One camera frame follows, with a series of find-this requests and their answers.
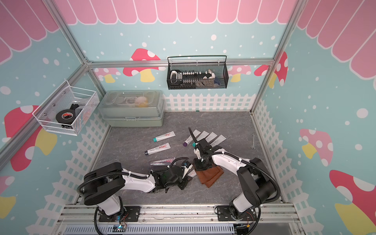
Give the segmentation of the brown microfiber cloth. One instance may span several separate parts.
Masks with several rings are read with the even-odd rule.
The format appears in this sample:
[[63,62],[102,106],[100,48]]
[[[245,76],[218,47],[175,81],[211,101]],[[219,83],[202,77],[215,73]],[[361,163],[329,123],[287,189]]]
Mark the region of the brown microfiber cloth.
[[203,171],[196,171],[199,181],[207,188],[210,188],[223,173],[224,171],[220,166],[215,166]]

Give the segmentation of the silver foil toothpaste tube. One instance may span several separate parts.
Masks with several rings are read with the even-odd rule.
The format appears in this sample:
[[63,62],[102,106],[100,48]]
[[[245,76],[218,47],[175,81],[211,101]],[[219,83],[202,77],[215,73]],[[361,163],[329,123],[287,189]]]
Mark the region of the silver foil toothpaste tube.
[[175,158],[168,158],[168,159],[162,159],[162,160],[156,160],[156,161],[151,161],[150,165],[170,165]]

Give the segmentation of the dark cap toothpaste tube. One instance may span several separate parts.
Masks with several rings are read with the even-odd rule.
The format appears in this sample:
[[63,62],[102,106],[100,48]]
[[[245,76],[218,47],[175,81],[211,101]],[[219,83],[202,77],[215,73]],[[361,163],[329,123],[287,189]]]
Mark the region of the dark cap toothpaste tube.
[[155,147],[155,148],[152,148],[152,149],[145,151],[145,155],[148,156],[148,155],[155,154],[155,153],[158,153],[158,152],[161,152],[161,151],[164,151],[164,150],[168,150],[168,149],[170,149],[170,144],[166,143],[164,145],[161,145],[161,146],[158,146],[158,147]]
[[220,143],[224,142],[226,140],[226,138],[223,136],[223,135],[220,135],[219,137],[217,137],[212,143],[211,143],[211,146],[212,147],[215,147],[217,145],[219,145]]

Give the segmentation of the purple cap toothpaste tube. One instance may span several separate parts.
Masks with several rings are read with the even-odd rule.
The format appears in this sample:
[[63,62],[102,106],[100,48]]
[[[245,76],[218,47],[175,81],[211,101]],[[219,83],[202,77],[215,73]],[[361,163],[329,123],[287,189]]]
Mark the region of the purple cap toothpaste tube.
[[[193,135],[194,135],[196,138],[197,138],[200,134],[201,134],[201,132],[198,131],[198,130],[194,130],[194,131],[193,131]],[[190,144],[192,141],[193,141],[193,138],[192,138],[192,136],[190,135],[190,136],[189,136],[189,137],[183,142],[183,146],[184,146],[184,147],[187,147],[188,144]]]
[[208,136],[205,138],[205,140],[206,140],[208,143],[210,143],[210,142],[213,141],[216,137],[217,137],[217,135],[216,135],[214,132],[212,132],[210,135],[208,135]]

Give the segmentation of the teal cap toothpaste tube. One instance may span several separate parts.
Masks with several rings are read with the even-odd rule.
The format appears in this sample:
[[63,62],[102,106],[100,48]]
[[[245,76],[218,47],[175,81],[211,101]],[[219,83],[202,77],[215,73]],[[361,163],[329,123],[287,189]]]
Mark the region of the teal cap toothpaste tube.
[[208,132],[203,131],[202,133],[200,133],[200,135],[199,135],[196,139],[197,139],[198,141],[200,141],[200,140],[206,138],[208,135],[209,135]]
[[168,139],[168,138],[171,138],[171,137],[175,137],[175,133],[174,131],[171,131],[171,132],[168,132],[166,134],[162,134],[162,135],[159,135],[157,137],[155,137],[153,139],[154,142],[159,142],[159,141],[162,141],[162,140],[165,140],[165,139]]

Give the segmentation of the purple cap toothpaste tube top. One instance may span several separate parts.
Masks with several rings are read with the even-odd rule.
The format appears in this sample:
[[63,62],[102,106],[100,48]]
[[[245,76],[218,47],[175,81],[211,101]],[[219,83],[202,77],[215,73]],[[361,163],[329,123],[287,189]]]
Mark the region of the purple cap toothpaste tube top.
[[[193,131],[193,135],[194,135],[196,138],[197,138],[200,134],[201,134],[201,132],[198,131],[198,130],[194,130],[194,131]],[[189,136],[189,137],[183,142],[183,146],[184,146],[184,147],[187,147],[188,144],[190,144],[192,141],[193,141],[193,138],[192,138],[192,136],[190,135],[190,136]]]

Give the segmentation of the red cap toothpaste tube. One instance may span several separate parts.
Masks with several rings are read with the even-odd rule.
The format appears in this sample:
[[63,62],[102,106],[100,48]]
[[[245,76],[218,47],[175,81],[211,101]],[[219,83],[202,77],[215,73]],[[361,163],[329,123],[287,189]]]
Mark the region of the red cap toothpaste tube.
[[196,175],[197,174],[196,174],[195,170],[192,170],[190,173],[188,173],[188,176],[190,176],[192,178],[194,178]]

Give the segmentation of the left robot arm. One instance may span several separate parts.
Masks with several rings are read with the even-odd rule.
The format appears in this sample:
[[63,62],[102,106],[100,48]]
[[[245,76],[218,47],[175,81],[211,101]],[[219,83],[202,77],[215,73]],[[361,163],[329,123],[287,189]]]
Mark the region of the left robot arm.
[[134,190],[144,193],[168,192],[172,187],[183,190],[191,177],[188,176],[193,165],[186,157],[172,161],[164,169],[140,174],[128,171],[115,162],[84,176],[84,182],[76,189],[83,196],[86,206],[96,205],[106,216],[126,214],[122,199],[115,194],[120,190]]

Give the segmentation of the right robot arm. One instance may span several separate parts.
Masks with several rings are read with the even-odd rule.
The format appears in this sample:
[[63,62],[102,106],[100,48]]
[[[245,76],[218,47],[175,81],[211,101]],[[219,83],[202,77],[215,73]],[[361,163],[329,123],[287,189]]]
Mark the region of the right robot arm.
[[261,159],[238,157],[218,145],[211,146],[205,139],[198,140],[190,128],[189,132],[196,155],[193,165],[202,184],[211,187],[224,168],[238,177],[242,193],[229,203],[228,209],[235,220],[249,215],[250,209],[280,198],[281,189]]

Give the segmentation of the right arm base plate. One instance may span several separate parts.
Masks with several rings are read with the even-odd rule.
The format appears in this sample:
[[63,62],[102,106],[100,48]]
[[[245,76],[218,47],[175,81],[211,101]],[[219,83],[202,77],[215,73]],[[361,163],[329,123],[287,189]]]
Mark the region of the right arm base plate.
[[224,205],[216,206],[214,213],[217,215],[219,221],[248,221],[254,222],[257,215],[254,209],[248,208],[244,212],[239,212],[234,206]]

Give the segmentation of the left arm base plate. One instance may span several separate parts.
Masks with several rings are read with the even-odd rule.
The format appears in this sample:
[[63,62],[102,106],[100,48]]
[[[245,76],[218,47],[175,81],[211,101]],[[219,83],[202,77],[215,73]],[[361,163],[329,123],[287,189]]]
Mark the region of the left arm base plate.
[[114,215],[108,216],[102,212],[99,222],[138,222],[140,210],[140,206],[124,206],[120,212]]

